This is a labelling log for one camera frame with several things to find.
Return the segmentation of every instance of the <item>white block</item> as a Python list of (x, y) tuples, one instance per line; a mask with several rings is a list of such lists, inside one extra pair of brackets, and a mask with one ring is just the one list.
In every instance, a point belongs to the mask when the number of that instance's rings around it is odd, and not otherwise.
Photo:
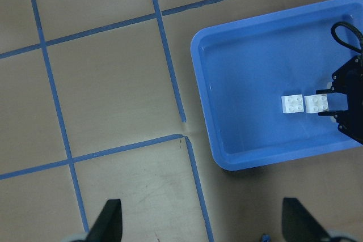
[(326, 94), (304, 96), (307, 113), (320, 113), (329, 110)]
[(302, 95), (282, 96), (283, 113), (299, 113), (304, 111)]

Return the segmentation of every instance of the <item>black object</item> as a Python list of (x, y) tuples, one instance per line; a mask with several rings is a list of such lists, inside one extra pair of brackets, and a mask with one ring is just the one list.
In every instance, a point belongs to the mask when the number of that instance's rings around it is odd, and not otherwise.
[[(342, 41), (336, 34), (342, 26), (354, 33), (359, 40), (360, 49)], [(333, 38), (341, 45), (356, 51), (359, 55), (351, 58), (332, 74), (330, 89), (317, 90), (316, 94), (341, 93), (347, 96), (348, 110), (320, 112), (320, 116), (333, 116), (338, 130), (363, 145), (363, 34), (347, 22), (337, 22), (331, 28)]]
[(282, 235), (286, 242), (356, 242), (346, 236), (331, 237), (297, 198), (282, 202)]
[(120, 199), (109, 199), (85, 240), (73, 242), (120, 242), (123, 220)]

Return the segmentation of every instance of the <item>blue tray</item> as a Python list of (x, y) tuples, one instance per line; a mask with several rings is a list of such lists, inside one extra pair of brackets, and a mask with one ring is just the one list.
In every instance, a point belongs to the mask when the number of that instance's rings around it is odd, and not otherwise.
[[(359, 144), (317, 114), (282, 113), (281, 96), (314, 95), (355, 55), (331, 37), (338, 21), (363, 30), (363, 0), (331, 0), (209, 27), (191, 53), (212, 154), (228, 170), (284, 162)], [(344, 28), (338, 35), (356, 44)], [(328, 95), (330, 109), (347, 109)]]

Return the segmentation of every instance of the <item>small blue object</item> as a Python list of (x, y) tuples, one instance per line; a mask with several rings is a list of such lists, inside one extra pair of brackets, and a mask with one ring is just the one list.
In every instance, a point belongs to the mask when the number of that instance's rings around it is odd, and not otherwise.
[(263, 235), (261, 242), (271, 242), (271, 238), (269, 235)]
[[(281, 97), (314, 95), (355, 55), (330, 34), (363, 29), (363, 0), (331, 0), (199, 31), (191, 53), (212, 154), (234, 171), (357, 147), (329, 117), (283, 114)], [(354, 45), (346, 29), (339, 37)], [(346, 109), (329, 94), (331, 110)]]

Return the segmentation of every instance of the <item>white lego brick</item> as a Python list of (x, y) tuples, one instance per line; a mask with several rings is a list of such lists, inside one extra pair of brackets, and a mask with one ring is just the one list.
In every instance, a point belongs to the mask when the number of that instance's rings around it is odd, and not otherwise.
[(307, 113), (320, 113), (329, 110), (326, 94), (304, 96)]
[(302, 95), (282, 96), (283, 113), (300, 113), (304, 111)]

